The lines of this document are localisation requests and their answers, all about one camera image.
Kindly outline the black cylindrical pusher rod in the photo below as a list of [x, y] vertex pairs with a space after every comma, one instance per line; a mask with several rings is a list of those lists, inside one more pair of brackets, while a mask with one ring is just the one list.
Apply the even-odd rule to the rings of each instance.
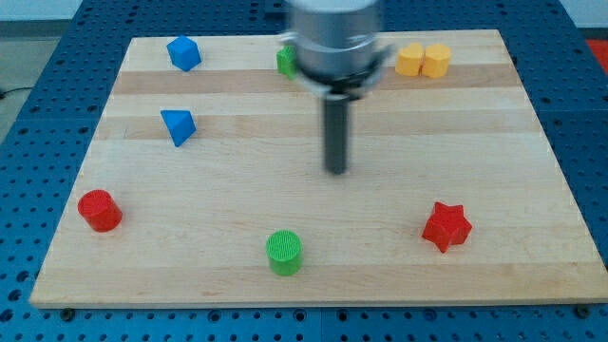
[[334, 174], [343, 174], [348, 165], [349, 98], [330, 93], [323, 99], [324, 167]]

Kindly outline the green block behind arm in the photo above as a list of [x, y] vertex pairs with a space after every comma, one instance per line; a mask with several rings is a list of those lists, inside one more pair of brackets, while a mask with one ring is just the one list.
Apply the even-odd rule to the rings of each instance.
[[296, 63], [295, 47], [285, 45], [276, 53], [277, 71], [285, 75], [289, 80], [293, 80], [298, 72]]

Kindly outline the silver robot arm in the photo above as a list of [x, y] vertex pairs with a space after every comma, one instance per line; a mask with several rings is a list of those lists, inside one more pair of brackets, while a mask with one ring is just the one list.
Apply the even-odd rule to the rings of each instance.
[[294, 48], [296, 78], [320, 100], [323, 165], [341, 175], [349, 158], [350, 103], [382, 79], [390, 47], [377, 46], [378, 0], [292, 0], [283, 42]]

